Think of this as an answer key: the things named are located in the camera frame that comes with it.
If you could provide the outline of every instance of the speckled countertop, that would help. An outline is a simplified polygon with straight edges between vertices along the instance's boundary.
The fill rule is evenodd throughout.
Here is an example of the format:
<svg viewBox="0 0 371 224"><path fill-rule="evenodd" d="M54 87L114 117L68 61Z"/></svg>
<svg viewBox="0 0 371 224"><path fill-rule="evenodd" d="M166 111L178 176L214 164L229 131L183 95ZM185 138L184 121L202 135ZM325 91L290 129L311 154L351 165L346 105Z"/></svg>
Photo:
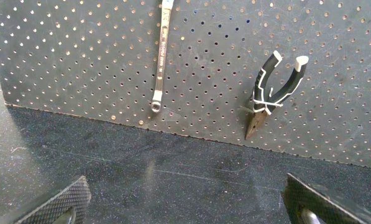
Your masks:
<svg viewBox="0 0 371 224"><path fill-rule="evenodd" d="M86 223L289 223L286 173L371 210L371 169L5 106L0 216L84 174Z"/></svg>

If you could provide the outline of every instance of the pliers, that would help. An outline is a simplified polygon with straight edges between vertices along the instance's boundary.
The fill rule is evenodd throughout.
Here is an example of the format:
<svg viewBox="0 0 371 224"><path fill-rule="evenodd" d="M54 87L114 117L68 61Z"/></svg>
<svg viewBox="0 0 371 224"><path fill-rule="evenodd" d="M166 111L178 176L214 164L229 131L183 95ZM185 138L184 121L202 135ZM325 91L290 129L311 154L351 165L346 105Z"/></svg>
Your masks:
<svg viewBox="0 0 371 224"><path fill-rule="evenodd" d="M259 71L259 75L254 83L253 94L251 96L254 101L254 113L247 128L245 136L246 140L253 135L256 129L264 124L265 118L268 115L271 115L272 111L277 106L283 106L282 103L295 92L303 80L308 63L307 56L300 56L296 58L293 73L291 74L289 80L287 80L286 84L279 91L272 95L272 87L270 90L266 90L265 86L267 85L268 78L281 61L282 56L277 51L274 51Z"/></svg>

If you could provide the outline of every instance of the metal wrench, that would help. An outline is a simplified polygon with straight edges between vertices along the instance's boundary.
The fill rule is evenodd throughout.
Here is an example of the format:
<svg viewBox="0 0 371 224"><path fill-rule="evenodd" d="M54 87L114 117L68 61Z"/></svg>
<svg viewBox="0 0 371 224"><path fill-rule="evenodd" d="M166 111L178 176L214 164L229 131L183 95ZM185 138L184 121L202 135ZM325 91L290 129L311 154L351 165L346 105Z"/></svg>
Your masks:
<svg viewBox="0 0 371 224"><path fill-rule="evenodd" d="M174 0L163 0L162 2L162 23L160 28L160 45L158 57L158 69L156 77L155 92L153 93L151 109L155 113L159 113L162 108L163 95L163 74L165 73L166 64L166 49L168 39L168 25L170 24L170 13L172 12Z"/></svg>

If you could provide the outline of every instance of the gray pegboard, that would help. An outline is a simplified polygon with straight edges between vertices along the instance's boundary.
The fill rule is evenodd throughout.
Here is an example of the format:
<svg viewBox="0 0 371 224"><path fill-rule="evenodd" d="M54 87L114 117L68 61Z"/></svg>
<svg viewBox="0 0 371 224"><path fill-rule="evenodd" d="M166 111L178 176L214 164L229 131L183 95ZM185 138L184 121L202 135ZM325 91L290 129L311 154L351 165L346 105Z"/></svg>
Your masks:
<svg viewBox="0 0 371 224"><path fill-rule="evenodd" d="M163 109L151 112L158 0L0 0L9 104L371 167L371 1L176 0ZM244 140L249 96L278 50L299 89Z"/></svg>

